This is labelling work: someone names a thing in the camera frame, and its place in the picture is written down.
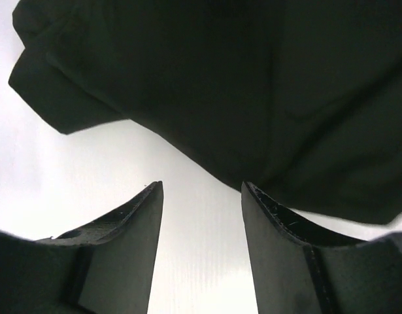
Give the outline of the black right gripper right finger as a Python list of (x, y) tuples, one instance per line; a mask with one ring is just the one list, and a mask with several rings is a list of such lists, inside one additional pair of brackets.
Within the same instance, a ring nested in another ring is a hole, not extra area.
[(364, 241), (241, 189), (260, 314), (402, 313), (402, 232)]

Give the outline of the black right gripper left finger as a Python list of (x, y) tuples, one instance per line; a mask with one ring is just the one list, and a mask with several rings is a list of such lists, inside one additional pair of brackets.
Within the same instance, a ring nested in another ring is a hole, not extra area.
[(0, 313), (146, 313), (162, 211), (157, 181), (54, 239), (0, 232)]

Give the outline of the black t shirt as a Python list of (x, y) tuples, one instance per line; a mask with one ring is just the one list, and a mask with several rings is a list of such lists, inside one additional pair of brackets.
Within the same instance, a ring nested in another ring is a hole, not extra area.
[(20, 1), (10, 86), (70, 134), (133, 120), (224, 184), (402, 212), (402, 1)]

